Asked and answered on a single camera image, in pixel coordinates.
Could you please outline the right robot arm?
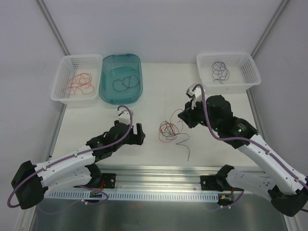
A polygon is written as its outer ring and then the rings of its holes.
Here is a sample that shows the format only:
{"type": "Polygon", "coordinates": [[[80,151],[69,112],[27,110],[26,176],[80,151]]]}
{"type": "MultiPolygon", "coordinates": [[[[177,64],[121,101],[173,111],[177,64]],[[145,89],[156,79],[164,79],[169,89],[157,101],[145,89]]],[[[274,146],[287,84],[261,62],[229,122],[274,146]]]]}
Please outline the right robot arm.
{"type": "Polygon", "coordinates": [[[282,214],[293,217],[308,201],[308,178],[279,157],[246,120],[233,115],[231,104],[221,95],[202,99],[191,97],[178,114],[189,128],[197,125],[212,128],[219,140],[253,160],[267,178],[248,174],[224,165],[214,176],[202,177],[201,185],[208,190],[242,189],[271,202],[282,214]]]}

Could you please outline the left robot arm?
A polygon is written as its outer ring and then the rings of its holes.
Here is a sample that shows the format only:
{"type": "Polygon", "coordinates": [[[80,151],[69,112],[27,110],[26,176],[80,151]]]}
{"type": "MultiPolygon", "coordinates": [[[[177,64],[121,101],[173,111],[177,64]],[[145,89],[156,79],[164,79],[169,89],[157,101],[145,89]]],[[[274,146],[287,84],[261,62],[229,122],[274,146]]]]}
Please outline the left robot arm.
{"type": "Polygon", "coordinates": [[[55,191],[71,187],[99,188],[102,173],[97,162],[109,158],[123,145],[142,145],[142,125],[127,125],[118,120],[109,131],[94,137],[77,150],[43,163],[23,162],[11,181],[13,191],[7,206],[29,209],[55,191]]]}

